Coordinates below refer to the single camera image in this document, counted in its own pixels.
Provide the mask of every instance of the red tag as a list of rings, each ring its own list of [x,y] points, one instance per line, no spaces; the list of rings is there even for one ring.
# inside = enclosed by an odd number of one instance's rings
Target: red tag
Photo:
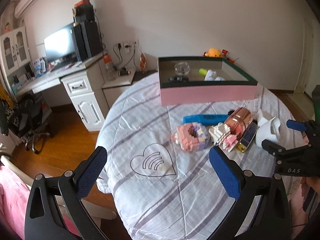
[[[222,54],[223,54],[224,56],[226,56],[226,55],[228,54],[228,51],[225,50],[225,49],[223,49],[223,50],[222,50]]]

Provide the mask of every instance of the bedside table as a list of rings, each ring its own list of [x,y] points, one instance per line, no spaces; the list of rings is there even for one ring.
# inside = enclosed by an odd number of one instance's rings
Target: bedside table
[[[111,108],[117,98],[133,84],[156,72],[156,70],[148,70],[144,74],[134,69],[131,70],[131,74],[128,76],[117,76],[115,80],[105,82],[105,84],[102,86],[102,89],[109,107]]]

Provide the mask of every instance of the orange bottle cap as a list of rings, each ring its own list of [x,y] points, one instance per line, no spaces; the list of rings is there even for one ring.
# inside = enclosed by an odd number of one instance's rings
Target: orange bottle cap
[[[111,57],[109,55],[104,55],[103,61],[104,61],[104,63],[109,63],[109,62],[111,62]]]

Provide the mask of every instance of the yellow plush toy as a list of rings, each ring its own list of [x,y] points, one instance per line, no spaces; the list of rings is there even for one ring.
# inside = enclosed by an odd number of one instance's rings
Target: yellow plush toy
[[[220,50],[215,48],[210,48],[208,52],[204,54],[205,57],[223,57]]]

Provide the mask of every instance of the striped bed sheet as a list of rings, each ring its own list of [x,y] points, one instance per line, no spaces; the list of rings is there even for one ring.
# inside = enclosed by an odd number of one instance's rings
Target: striped bed sheet
[[[303,145],[301,133],[285,123],[293,119],[287,107],[269,90],[248,101],[161,106],[159,77],[155,73],[127,89],[110,109],[96,146],[108,152],[108,161],[97,179],[98,189],[112,193],[119,216],[133,240],[207,239],[228,213],[234,199],[228,197],[208,152],[184,152],[171,142],[182,118],[191,114],[225,114],[230,109],[259,109],[281,120],[280,145]],[[245,154],[226,155],[258,176],[272,176],[275,158],[252,144]],[[284,177],[288,199],[298,178]],[[250,224],[259,202],[255,198],[241,226]]]

